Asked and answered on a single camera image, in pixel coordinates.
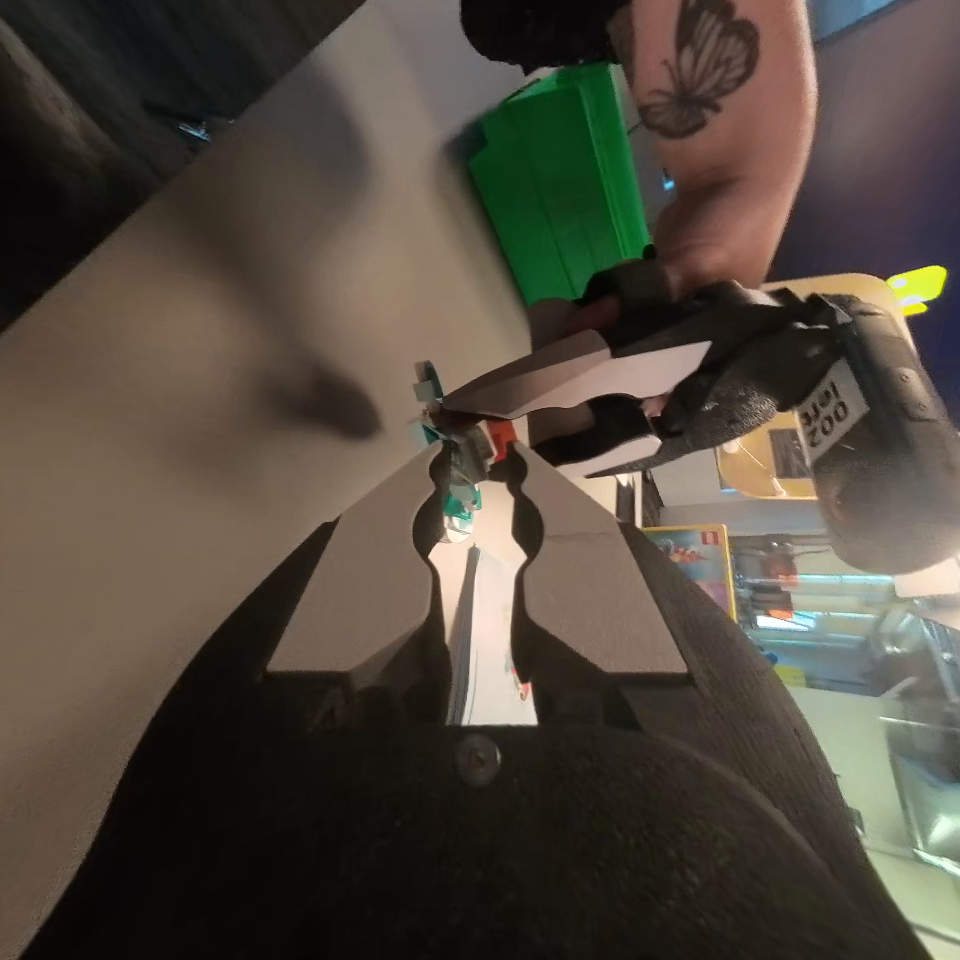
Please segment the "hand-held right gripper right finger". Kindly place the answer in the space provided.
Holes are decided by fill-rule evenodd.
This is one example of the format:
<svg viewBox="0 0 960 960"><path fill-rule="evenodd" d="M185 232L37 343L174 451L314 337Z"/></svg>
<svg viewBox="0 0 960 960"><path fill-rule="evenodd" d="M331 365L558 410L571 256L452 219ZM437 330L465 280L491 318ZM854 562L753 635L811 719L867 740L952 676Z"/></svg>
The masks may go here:
<svg viewBox="0 0 960 960"><path fill-rule="evenodd" d="M615 515L521 442L505 460L515 576L510 653L539 725L638 725L633 697L690 668Z"/></svg>

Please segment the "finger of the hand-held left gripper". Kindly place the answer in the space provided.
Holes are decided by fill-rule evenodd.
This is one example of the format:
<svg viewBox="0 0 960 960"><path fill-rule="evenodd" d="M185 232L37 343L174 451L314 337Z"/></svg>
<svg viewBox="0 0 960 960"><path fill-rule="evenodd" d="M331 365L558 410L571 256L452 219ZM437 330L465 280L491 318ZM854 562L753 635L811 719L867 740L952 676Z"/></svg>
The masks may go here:
<svg viewBox="0 0 960 960"><path fill-rule="evenodd" d="M628 395L534 412L534 452L568 478L628 473L661 444L642 402Z"/></svg>
<svg viewBox="0 0 960 960"><path fill-rule="evenodd" d="M513 421L545 409L623 396L644 401L672 392L695 374L712 341L616 351L598 330L552 342L446 394L443 410Z"/></svg>

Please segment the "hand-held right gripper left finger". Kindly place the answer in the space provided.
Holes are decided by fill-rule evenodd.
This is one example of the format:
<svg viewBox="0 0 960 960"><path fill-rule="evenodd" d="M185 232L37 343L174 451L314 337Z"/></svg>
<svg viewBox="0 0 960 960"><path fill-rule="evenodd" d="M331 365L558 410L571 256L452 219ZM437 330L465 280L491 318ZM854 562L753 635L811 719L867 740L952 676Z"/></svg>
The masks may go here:
<svg viewBox="0 0 960 960"><path fill-rule="evenodd" d="M385 709L443 725L451 662L439 574L450 455L435 441L348 507L266 668L298 695L328 693L348 724Z"/></svg>

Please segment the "round white teal lego base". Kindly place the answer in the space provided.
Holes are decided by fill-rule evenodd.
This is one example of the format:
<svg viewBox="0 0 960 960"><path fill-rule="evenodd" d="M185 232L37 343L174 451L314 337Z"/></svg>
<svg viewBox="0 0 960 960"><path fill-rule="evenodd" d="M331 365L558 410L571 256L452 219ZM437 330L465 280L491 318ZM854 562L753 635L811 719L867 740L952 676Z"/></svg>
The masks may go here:
<svg viewBox="0 0 960 960"><path fill-rule="evenodd" d="M420 449L441 444L448 461L438 487L444 525L441 540L462 544L474 534L475 516L482 509L480 486L495 462L495 443L485 421L446 410L445 393L431 362L417 362L414 372L414 398L420 405L411 423L414 441Z"/></svg>

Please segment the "person's left forearm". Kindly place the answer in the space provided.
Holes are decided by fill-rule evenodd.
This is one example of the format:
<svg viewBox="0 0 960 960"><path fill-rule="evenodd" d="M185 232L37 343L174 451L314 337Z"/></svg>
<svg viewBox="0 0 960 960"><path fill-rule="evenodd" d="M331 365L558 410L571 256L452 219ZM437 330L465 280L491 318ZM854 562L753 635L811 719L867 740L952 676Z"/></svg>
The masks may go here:
<svg viewBox="0 0 960 960"><path fill-rule="evenodd" d="M678 191L803 174L816 84L803 2L463 1L463 32L489 61L622 67L641 126Z"/></svg>

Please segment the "yellow lego set box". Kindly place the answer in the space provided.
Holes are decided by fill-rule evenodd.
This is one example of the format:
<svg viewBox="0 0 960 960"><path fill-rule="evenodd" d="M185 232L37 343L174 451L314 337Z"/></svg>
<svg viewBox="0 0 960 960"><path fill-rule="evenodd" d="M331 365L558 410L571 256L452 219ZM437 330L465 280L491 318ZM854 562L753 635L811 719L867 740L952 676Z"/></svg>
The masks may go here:
<svg viewBox="0 0 960 960"><path fill-rule="evenodd" d="M644 527L641 531L731 620L737 621L735 570L726 525Z"/></svg>

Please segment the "open lego instruction booklet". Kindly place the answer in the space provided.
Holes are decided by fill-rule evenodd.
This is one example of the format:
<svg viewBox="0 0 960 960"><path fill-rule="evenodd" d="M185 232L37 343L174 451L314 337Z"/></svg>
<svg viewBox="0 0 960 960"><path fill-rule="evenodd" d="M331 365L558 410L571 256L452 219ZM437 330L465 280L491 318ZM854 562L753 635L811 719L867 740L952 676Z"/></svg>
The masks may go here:
<svg viewBox="0 0 960 960"><path fill-rule="evenodd" d="M532 686L512 654L517 567L476 545L465 554L448 637L452 726L529 727L538 723Z"/></svg>

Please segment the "person's left hand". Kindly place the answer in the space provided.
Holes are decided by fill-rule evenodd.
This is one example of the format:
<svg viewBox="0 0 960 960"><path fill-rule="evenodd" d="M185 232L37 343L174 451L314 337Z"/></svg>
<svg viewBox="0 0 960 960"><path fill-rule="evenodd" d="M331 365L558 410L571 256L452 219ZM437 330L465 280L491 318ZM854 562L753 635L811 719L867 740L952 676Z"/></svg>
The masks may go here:
<svg viewBox="0 0 960 960"><path fill-rule="evenodd" d="M790 206L788 193L750 177L679 190L656 222L642 293L678 303L721 282L760 287Z"/></svg>

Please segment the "light wooden board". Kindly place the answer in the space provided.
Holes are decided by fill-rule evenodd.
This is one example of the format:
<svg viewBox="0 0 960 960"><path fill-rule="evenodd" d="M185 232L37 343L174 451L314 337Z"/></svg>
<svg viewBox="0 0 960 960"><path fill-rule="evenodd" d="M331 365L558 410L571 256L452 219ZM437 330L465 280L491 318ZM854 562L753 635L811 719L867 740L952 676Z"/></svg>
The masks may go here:
<svg viewBox="0 0 960 960"><path fill-rule="evenodd" d="M905 306L907 281L900 277L886 281L866 273L838 273L816 277L771 281L763 286L767 293L789 289L804 298L810 294L853 295L891 312L898 329L910 345L914 344L907 315L914 308ZM805 451L797 415L776 414L768 423L715 450L722 487L747 498L769 501L815 501L813 482L807 474Z"/></svg>

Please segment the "green plastic bin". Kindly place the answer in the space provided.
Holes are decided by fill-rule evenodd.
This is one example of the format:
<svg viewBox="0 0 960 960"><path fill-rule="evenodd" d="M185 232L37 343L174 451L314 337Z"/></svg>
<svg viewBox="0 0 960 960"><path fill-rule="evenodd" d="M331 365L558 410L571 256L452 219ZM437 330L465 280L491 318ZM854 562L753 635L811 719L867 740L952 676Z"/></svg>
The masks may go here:
<svg viewBox="0 0 960 960"><path fill-rule="evenodd" d="M612 63L528 83L471 126L465 166L527 306L573 301L650 244Z"/></svg>

